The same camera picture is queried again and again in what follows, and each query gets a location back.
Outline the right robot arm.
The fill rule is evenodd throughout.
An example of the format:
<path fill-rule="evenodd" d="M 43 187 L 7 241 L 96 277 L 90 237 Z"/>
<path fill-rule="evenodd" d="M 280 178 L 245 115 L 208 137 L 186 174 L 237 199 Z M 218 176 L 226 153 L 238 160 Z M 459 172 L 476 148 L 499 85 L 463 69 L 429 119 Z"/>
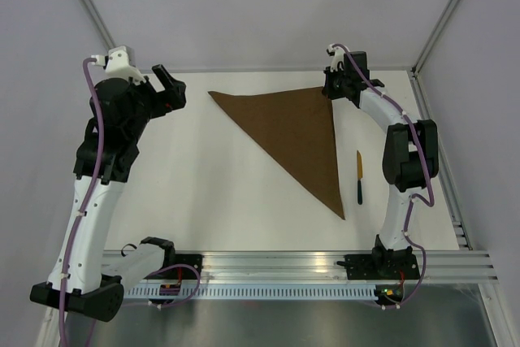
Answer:
<path fill-rule="evenodd" d="M 366 52 L 336 43 L 327 53 L 331 64 L 324 70 L 322 93 L 330 100 L 348 99 L 384 131 L 382 170 L 389 185 L 383 227 L 371 252 L 347 255 L 338 264 L 349 280 L 420 280 L 410 222 L 415 202 L 435 204 L 431 181 L 439 172 L 437 125 L 413 117 L 380 80 L 370 77 Z"/>

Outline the aluminium frame rail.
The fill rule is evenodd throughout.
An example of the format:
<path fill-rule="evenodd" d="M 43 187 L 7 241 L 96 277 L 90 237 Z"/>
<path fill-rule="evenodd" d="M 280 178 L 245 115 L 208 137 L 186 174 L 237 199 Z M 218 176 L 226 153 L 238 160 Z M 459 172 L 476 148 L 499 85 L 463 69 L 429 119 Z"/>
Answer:
<path fill-rule="evenodd" d="M 448 27 L 450 20 L 453 18 L 461 2 L 462 0 L 447 1 L 425 44 L 420 50 L 414 65 L 410 68 L 410 72 L 413 77 L 416 77 L 425 66 L 427 60 L 431 56 L 431 52 L 436 47 L 436 44 L 444 33 L 444 30 Z"/>

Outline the brown cloth napkin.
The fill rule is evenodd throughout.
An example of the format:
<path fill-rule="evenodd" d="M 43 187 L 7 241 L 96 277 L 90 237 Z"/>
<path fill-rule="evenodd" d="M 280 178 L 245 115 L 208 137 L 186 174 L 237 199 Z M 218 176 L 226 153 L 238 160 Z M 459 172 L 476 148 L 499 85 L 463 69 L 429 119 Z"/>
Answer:
<path fill-rule="evenodd" d="M 257 95 L 210 91 L 209 95 L 294 180 L 345 219 L 332 101 L 320 87 Z"/>

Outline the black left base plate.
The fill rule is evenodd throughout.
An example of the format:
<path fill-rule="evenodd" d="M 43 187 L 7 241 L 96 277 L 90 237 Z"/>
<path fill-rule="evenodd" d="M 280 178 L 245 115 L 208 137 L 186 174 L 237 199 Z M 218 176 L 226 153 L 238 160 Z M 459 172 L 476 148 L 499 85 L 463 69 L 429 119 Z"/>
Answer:
<path fill-rule="evenodd" d="M 155 273 L 146 276 L 146 279 L 152 280 L 174 280 L 183 282 L 185 280 L 196 280 L 195 272 L 201 274 L 203 269 L 203 255 L 202 254 L 177 254 L 175 256 L 175 268 L 170 268 L 166 271 L 156 271 Z"/>

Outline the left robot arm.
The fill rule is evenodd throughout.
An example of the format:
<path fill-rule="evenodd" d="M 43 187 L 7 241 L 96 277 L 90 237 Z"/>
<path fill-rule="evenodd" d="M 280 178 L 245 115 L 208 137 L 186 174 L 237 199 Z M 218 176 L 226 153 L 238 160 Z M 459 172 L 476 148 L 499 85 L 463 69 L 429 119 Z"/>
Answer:
<path fill-rule="evenodd" d="M 148 236 L 112 267 L 102 255 L 118 200 L 139 154 L 138 142 L 152 119 L 184 108 L 186 85 L 166 68 L 152 72 L 163 86 L 148 78 L 112 76 L 90 85 L 92 117 L 76 151 L 74 198 L 62 249 L 46 281 L 34 284 L 29 299 L 64 314 L 73 312 L 102 322 L 111 321 L 124 294 L 155 274 L 176 273 L 172 241 Z"/>

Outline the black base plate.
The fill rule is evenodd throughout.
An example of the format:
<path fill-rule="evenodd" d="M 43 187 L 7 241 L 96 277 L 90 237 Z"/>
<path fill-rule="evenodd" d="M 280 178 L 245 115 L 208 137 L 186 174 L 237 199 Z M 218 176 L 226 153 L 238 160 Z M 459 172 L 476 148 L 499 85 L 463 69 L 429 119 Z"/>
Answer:
<path fill-rule="evenodd" d="M 379 260 L 370 254 L 348 254 L 336 265 L 345 269 L 348 280 L 418 280 L 420 276 L 413 254 Z"/>
<path fill-rule="evenodd" d="M 183 282 L 185 280 L 196 280 L 195 272 L 201 274 L 203 269 L 203 255 L 202 254 L 177 254 L 175 256 L 175 268 L 170 268 L 166 271 L 156 271 L 155 273 L 146 276 L 146 279 L 152 280 L 174 280 Z"/>

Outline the aluminium front mounting rail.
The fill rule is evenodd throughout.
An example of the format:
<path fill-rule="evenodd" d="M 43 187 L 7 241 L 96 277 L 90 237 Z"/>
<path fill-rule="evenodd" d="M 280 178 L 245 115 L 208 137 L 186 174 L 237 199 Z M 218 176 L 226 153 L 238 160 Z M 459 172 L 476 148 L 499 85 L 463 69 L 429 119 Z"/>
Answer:
<path fill-rule="evenodd" d="M 197 251 L 203 255 L 202 280 L 213 284 L 391 283 L 399 280 L 348 280 L 336 265 L 348 254 L 368 251 Z M 425 284 L 494 284 L 490 255 L 474 250 L 414 252 Z"/>

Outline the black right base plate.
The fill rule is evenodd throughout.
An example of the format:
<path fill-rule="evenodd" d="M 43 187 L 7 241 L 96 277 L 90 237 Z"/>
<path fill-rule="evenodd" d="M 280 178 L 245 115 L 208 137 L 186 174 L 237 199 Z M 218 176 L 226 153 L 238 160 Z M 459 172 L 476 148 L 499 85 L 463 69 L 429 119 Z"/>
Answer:
<path fill-rule="evenodd" d="M 348 280 L 418 280 L 420 276 L 413 254 L 379 260 L 370 254 L 348 254 L 336 265 L 345 269 Z"/>

